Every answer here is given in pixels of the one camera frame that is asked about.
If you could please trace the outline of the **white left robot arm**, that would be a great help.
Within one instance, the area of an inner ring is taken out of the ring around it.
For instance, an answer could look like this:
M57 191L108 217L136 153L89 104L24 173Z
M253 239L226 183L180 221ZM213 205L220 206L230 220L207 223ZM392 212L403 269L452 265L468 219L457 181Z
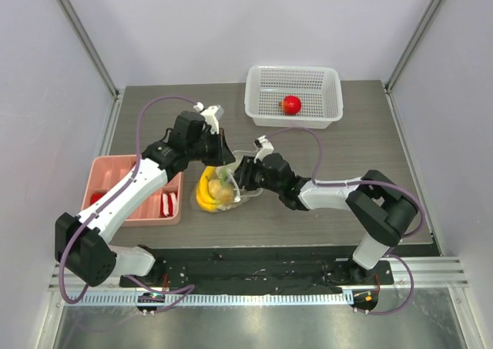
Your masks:
M110 242L129 216L157 190L183 172L189 163L222 166L235 158L226 144L221 106L202 112L182 112L166 139L148 145L136 164L99 201L55 222L55 258L59 281L69 270L86 285L96 287L111 276L137 276L146 286L158 285L164 268L142 247L113 247Z

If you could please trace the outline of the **clear zip top bag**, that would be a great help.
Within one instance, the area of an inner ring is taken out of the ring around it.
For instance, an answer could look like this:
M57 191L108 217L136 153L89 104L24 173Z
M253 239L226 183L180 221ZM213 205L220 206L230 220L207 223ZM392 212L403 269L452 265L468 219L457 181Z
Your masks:
M192 196L192 204L196 209L208 213L231 210L263 192L263 189L242 190L234 179L234 171L241 160L246 156L255 156L255 152L237 150L233 155L234 163L219 167L207 166L203 170Z

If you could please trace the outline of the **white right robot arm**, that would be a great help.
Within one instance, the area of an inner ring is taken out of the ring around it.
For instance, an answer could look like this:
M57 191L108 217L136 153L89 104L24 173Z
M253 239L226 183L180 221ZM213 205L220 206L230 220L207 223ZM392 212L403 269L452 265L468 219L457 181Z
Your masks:
M349 277L359 284L375 275L377 262L400 243L422 211L415 196L377 170L353 180L319 181L296 175L279 153L263 159L242 159L234 179L242 190L263 189L277 194L280 202L291 210L352 212L365 229L347 265Z

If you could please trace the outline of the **red fake pomegranate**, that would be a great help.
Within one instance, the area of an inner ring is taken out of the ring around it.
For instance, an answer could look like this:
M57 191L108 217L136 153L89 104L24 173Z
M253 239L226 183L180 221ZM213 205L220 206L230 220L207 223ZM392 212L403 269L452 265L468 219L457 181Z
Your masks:
M294 116L301 111L302 102L297 96L288 95L283 98L279 106L284 114Z

